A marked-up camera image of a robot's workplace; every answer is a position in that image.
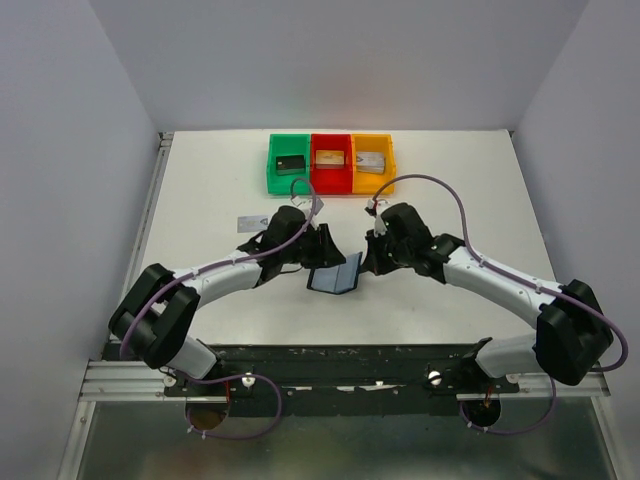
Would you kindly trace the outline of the silver credit card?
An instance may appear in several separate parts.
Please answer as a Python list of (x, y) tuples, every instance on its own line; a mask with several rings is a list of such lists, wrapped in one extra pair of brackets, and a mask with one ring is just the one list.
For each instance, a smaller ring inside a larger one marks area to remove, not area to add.
[(268, 215), (240, 216), (237, 218), (237, 232), (252, 233), (264, 231), (268, 228), (269, 220)]

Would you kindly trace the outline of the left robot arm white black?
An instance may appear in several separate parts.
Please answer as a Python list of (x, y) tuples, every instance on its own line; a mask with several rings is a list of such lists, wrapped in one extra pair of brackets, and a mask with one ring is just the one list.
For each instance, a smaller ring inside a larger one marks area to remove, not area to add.
[(151, 369), (168, 367), (202, 380), (218, 357), (188, 335), (199, 308), (257, 288), (281, 275), (288, 264), (313, 270), (345, 262), (327, 224), (315, 225), (308, 212), (282, 206), (264, 231), (217, 262), (186, 270), (170, 270), (159, 263), (146, 267), (112, 314), (108, 328), (121, 341), (123, 356), (130, 354)]

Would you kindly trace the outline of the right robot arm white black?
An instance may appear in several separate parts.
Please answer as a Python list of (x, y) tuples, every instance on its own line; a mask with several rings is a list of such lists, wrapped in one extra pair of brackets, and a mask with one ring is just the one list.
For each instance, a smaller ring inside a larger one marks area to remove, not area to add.
[(566, 285), (538, 280), (472, 254), (450, 234), (432, 235), (407, 203), (370, 202), (374, 219), (365, 239), (360, 270), (376, 276), (402, 268), (441, 284), (470, 291), (506, 309), (531, 327), (508, 339), (478, 341), (461, 362), (462, 375), (490, 380), (509, 374), (545, 373), (578, 385), (611, 346), (613, 333), (602, 320), (592, 288), (579, 280)]

